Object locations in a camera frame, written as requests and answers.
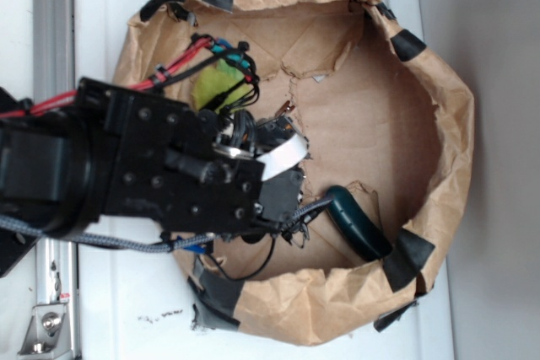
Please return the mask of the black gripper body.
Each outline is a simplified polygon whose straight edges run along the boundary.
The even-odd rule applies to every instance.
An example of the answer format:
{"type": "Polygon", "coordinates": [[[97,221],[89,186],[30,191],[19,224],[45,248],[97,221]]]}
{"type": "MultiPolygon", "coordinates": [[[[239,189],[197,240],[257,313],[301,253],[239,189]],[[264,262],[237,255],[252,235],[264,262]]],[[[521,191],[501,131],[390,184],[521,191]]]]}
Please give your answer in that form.
{"type": "Polygon", "coordinates": [[[117,141],[103,212],[171,232],[259,238],[293,222],[305,137],[287,116],[257,125],[246,110],[211,110],[116,92],[105,132],[117,141]]]}

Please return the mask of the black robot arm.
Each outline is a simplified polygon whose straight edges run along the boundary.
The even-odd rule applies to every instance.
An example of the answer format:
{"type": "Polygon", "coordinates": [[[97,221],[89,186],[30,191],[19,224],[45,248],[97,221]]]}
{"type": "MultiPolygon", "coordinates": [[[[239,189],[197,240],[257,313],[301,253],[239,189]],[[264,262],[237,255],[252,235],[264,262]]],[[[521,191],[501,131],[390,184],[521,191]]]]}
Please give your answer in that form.
{"type": "Polygon", "coordinates": [[[104,215],[170,232],[277,233],[304,174],[297,161],[275,169],[270,160],[294,129],[243,113],[235,129],[225,136],[211,111],[85,78],[71,105],[2,119],[1,211],[55,238],[104,215]]]}

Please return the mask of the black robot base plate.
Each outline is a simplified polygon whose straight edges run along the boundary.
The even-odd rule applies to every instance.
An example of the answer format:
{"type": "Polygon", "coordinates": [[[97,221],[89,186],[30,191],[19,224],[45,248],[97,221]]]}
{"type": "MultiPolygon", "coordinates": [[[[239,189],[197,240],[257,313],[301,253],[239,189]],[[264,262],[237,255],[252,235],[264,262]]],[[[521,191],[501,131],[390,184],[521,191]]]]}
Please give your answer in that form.
{"type": "MultiPolygon", "coordinates": [[[[1,88],[1,112],[15,110],[17,100],[1,88]]],[[[22,205],[8,197],[6,186],[8,179],[9,135],[5,123],[1,122],[1,216],[28,222],[23,217],[22,205]]],[[[22,234],[20,231],[1,227],[1,277],[7,276],[35,245],[37,238],[22,234]]]]}

